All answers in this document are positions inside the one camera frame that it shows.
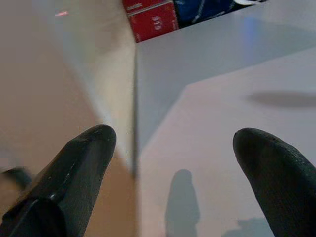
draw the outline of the cardboard box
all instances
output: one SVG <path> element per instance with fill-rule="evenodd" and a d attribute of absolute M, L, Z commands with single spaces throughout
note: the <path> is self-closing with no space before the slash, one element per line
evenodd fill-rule
<path fill-rule="evenodd" d="M 147 7 L 163 3 L 164 1 L 165 0 L 123 0 L 123 5 L 126 13 L 131 14 Z"/>
<path fill-rule="evenodd" d="M 172 1 L 129 14 L 128 18 L 136 42 L 148 40 L 179 29 Z"/>

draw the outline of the white surface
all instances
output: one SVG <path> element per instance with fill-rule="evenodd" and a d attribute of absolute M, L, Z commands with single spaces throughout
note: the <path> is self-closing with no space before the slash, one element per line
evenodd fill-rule
<path fill-rule="evenodd" d="M 200 211 L 197 236 L 252 233 L 238 231 L 237 221 L 263 214 L 236 161 L 233 135 L 243 127 L 263 129 L 316 164 L 315 62 L 313 48 L 185 88 L 140 158 L 142 236 L 165 236 L 170 182 L 180 169 L 192 173 Z M 271 102 L 271 96 L 277 99 Z M 264 223 L 248 227 L 254 237 L 273 236 Z"/>

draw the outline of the red box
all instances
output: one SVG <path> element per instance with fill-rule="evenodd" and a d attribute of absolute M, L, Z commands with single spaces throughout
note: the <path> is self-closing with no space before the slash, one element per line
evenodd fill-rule
<path fill-rule="evenodd" d="M 128 16 L 136 42 L 179 29 L 173 2 L 164 2 Z"/>
<path fill-rule="evenodd" d="M 123 5 L 127 14 L 134 13 L 144 8 L 163 3 L 165 0 L 123 0 Z"/>

